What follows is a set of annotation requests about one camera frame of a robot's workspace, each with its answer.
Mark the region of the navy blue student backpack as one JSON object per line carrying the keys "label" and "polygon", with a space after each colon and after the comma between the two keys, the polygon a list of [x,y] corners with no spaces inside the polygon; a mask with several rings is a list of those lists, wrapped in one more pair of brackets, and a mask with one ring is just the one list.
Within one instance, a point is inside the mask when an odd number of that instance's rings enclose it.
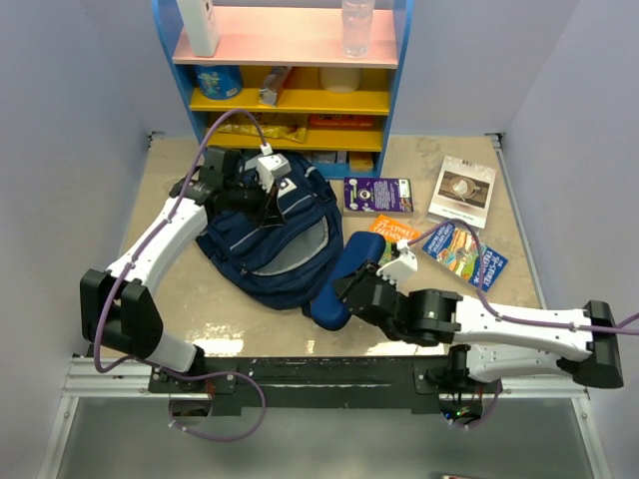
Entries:
{"label": "navy blue student backpack", "polygon": [[278,206],[285,222],[258,228],[241,213],[224,212],[196,238],[200,251],[221,275],[258,302],[277,310],[312,301],[343,250],[342,216],[330,182],[297,152]]}

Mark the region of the blue Treehouse book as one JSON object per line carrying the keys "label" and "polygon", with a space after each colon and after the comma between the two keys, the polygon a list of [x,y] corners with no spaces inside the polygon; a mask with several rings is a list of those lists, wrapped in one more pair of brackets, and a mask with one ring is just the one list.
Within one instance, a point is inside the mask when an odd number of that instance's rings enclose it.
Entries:
{"label": "blue Treehouse book", "polygon": [[[508,259],[493,248],[481,245],[483,283],[481,289],[488,292],[508,265]],[[480,280],[479,255],[472,234],[455,224],[447,224],[433,233],[422,250],[444,268],[478,286]]]}

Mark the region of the blue zippered pencil case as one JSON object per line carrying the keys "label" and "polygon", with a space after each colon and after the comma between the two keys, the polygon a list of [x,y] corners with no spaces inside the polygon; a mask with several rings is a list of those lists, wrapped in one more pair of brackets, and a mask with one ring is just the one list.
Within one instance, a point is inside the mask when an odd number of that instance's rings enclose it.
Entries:
{"label": "blue zippered pencil case", "polygon": [[385,250],[383,236],[356,232],[347,241],[332,272],[311,304],[311,317],[319,327],[336,331],[350,319],[343,295],[355,273],[368,262],[378,262]]}

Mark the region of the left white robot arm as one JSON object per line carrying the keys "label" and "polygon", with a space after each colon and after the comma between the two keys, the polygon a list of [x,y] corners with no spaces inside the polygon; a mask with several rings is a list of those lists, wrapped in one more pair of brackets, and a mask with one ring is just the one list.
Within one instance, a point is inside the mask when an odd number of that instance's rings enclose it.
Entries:
{"label": "left white robot arm", "polygon": [[200,389],[207,367],[197,346],[169,333],[154,301],[164,275],[184,248],[219,214],[236,212],[258,227],[279,226],[278,196],[291,171],[269,148],[243,162],[238,152],[213,149],[202,165],[175,183],[144,234],[105,270],[80,281],[81,327],[94,348],[103,346],[172,370],[185,391]]}

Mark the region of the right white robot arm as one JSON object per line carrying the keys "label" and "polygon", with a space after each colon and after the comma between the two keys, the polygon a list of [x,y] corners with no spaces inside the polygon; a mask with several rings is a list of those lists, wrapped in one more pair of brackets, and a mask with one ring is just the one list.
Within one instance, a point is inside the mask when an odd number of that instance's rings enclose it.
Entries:
{"label": "right white robot arm", "polygon": [[483,298],[435,288],[401,293],[367,261],[332,288],[349,313],[378,327],[390,340],[451,347],[444,368],[458,392],[507,376],[568,375],[599,389],[623,386],[612,310],[590,300],[577,309],[492,306]]}

